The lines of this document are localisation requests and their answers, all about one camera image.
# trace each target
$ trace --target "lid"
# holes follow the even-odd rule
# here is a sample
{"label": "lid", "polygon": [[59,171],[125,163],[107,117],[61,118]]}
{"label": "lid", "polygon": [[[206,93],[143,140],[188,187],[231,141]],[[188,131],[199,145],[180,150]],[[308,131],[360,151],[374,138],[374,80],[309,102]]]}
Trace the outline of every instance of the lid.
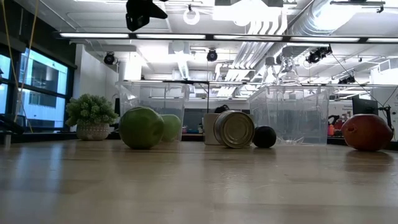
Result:
{"label": "lid", "polygon": [[285,47],[282,49],[282,56],[291,57],[293,56],[293,47]]}
{"label": "lid", "polygon": [[266,57],[266,65],[275,65],[274,57]]}
{"label": "lid", "polygon": [[221,137],[228,147],[242,148],[250,145],[254,137],[253,120],[245,113],[230,112],[221,124]]}

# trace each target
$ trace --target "can lid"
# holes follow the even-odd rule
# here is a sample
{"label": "can lid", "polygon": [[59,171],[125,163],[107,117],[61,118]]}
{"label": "can lid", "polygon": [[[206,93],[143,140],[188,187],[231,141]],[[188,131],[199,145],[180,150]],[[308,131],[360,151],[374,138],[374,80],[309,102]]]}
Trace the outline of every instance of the can lid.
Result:
{"label": "can lid", "polygon": [[228,147],[241,148],[250,145],[254,137],[253,120],[242,112],[228,114],[223,120],[221,137]]}

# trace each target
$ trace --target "potted plant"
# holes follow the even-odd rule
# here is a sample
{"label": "potted plant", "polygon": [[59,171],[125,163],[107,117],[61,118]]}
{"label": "potted plant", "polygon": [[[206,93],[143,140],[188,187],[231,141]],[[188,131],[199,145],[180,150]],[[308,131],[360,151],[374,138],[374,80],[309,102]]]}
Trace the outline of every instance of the potted plant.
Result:
{"label": "potted plant", "polygon": [[77,124],[77,137],[85,141],[101,141],[109,134],[109,124],[118,117],[112,104],[103,96],[84,94],[67,104],[67,125]]}

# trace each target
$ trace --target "clear plastic bin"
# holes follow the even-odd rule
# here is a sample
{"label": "clear plastic bin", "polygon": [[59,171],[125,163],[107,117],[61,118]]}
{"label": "clear plastic bin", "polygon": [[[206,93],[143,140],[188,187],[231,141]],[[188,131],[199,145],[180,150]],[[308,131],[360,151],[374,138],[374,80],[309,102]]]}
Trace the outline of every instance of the clear plastic bin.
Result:
{"label": "clear plastic bin", "polygon": [[183,121],[184,101],[189,94],[186,84],[125,81],[117,83],[116,87],[120,95],[121,116],[129,109],[146,106],[158,114],[174,114]]}
{"label": "clear plastic bin", "polygon": [[265,86],[249,98],[256,126],[275,129],[277,144],[327,142],[330,87]]}

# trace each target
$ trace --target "wicker pot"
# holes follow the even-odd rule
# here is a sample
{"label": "wicker pot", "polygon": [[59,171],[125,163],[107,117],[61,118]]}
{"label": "wicker pot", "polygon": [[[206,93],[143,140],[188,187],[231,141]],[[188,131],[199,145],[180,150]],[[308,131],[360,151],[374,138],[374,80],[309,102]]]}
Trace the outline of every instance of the wicker pot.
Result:
{"label": "wicker pot", "polygon": [[102,141],[109,135],[109,124],[78,125],[76,133],[84,141]]}

